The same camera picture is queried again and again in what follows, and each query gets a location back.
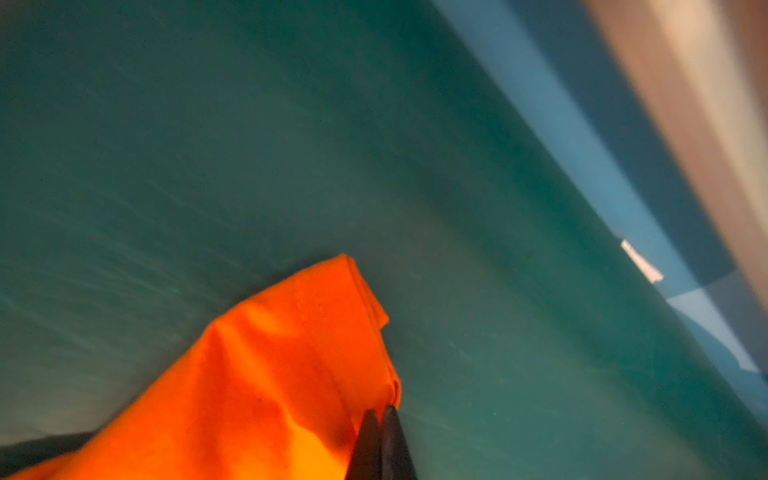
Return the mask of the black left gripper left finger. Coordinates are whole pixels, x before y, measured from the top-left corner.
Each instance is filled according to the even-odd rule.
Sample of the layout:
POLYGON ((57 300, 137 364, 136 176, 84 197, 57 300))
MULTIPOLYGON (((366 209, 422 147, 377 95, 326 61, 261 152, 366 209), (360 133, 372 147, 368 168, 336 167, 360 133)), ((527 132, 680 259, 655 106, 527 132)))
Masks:
POLYGON ((363 416, 345 480, 380 480, 382 478, 381 435, 375 410, 363 416))

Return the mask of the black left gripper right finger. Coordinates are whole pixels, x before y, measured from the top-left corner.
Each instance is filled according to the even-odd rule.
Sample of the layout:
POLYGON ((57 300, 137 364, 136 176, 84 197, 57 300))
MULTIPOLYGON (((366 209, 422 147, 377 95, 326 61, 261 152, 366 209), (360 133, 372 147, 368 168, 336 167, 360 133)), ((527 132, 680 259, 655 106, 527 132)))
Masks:
POLYGON ((381 479, 417 480, 398 410, 388 405, 381 421, 381 479))

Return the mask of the orange t shirt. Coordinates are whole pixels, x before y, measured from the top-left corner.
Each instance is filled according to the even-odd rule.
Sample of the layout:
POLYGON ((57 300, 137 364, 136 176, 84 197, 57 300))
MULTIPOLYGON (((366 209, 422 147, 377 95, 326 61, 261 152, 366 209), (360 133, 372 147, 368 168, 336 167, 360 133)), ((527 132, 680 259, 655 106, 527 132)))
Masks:
POLYGON ((355 262, 241 302, 74 452, 24 479, 341 479, 363 416, 398 405, 388 317, 355 262))

